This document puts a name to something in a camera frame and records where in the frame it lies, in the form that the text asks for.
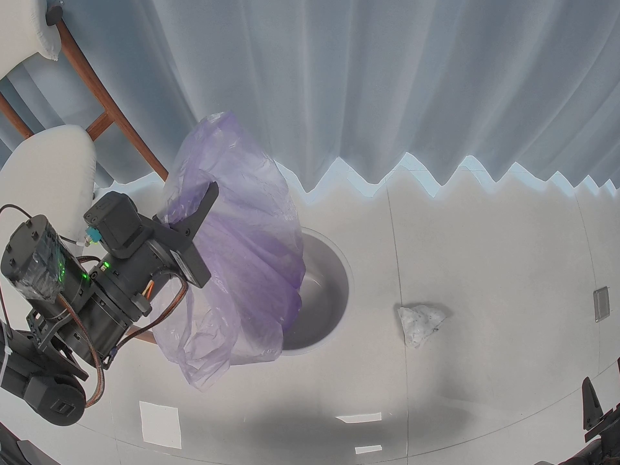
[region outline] white crumpled plastic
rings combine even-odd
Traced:
[[[414,348],[422,346],[446,318],[446,314],[441,310],[426,305],[417,305],[413,308],[400,307],[398,316],[405,332],[405,344]]]

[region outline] curtain fold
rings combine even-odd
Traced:
[[[406,152],[440,184],[473,155],[496,181],[519,162],[620,186],[620,0],[62,1],[167,167],[232,110],[306,190],[337,157],[377,183]],[[0,91],[34,131],[101,113],[63,57],[27,59]],[[1,162],[19,143],[4,119],[0,139]],[[115,127],[96,148],[101,185],[150,172]]]

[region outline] garbage bag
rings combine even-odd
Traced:
[[[164,185],[160,221],[174,224],[193,213],[213,181],[220,194],[193,240],[212,278],[202,289],[190,285],[153,329],[166,358],[200,390],[230,365],[280,356],[306,272],[286,181],[232,113],[207,117],[185,138]],[[180,286],[178,279],[166,284],[152,301],[151,319]]]
[[[446,314],[437,308],[417,305],[413,308],[400,307],[398,316],[405,333],[405,344],[419,348],[427,338],[439,330],[439,325],[446,319]]]

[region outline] small rectangular plate on floor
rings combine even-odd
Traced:
[[[605,286],[594,292],[594,320],[602,321],[609,313],[609,288]]]

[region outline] white tile floor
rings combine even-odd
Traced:
[[[333,240],[353,270],[350,315],[331,343],[233,367],[201,394],[156,346],[134,342],[81,426],[39,423],[33,433],[4,395],[3,421],[50,452],[49,436],[74,432],[89,447],[103,435],[98,454],[122,465],[565,460],[583,447],[583,378],[604,409],[620,401],[620,196],[526,176],[515,170],[489,185],[460,170],[432,198],[420,171],[399,167],[373,198],[346,175],[312,203],[293,190],[302,225]],[[606,285],[611,316],[596,324],[592,292]],[[405,349],[401,303],[449,314],[419,350]],[[179,409],[181,450],[144,443],[141,400]],[[336,418],[378,412],[375,422]],[[355,454],[373,445],[382,450]]]

